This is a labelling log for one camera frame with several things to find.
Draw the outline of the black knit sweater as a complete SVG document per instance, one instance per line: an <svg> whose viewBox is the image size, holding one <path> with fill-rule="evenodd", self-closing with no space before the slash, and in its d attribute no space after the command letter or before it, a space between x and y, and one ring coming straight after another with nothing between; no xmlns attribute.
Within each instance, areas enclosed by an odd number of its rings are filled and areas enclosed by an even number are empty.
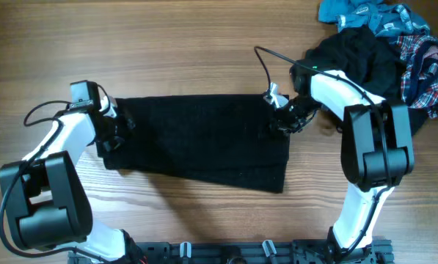
<svg viewBox="0 0 438 264"><path fill-rule="evenodd" d="M119 98L135 126L117 149L97 147L110 170L152 172L281 193L290 139L271 126L262 95Z"/></svg>

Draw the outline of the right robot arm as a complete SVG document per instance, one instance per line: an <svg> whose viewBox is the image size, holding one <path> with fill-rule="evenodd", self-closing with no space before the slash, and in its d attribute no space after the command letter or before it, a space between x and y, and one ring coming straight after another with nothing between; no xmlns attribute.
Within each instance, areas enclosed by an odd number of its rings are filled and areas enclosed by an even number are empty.
<svg viewBox="0 0 438 264"><path fill-rule="evenodd" d="M305 249L323 263L357 263L377 255L373 241L383 204L412 172L415 160L407 107L363 89L342 70L295 62L297 96L287 99L269 82L266 102L281 114L280 131L295 133L324 107L342 122L340 162L348 181L343 208L325 241Z"/></svg>

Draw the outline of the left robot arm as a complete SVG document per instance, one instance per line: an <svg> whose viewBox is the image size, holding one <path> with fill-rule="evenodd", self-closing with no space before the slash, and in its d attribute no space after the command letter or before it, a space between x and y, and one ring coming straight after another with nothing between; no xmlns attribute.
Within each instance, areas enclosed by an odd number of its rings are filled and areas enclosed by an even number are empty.
<svg viewBox="0 0 438 264"><path fill-rule="evenodd" d="M63 110L48 118L52 127L41 143L0 168L1 242L25 258L71 252L92 263L147 263L125 230L94 220L76 172L87 146L107 153L124 142L117 104L93 81L74 82L70 91Z"/></svg>

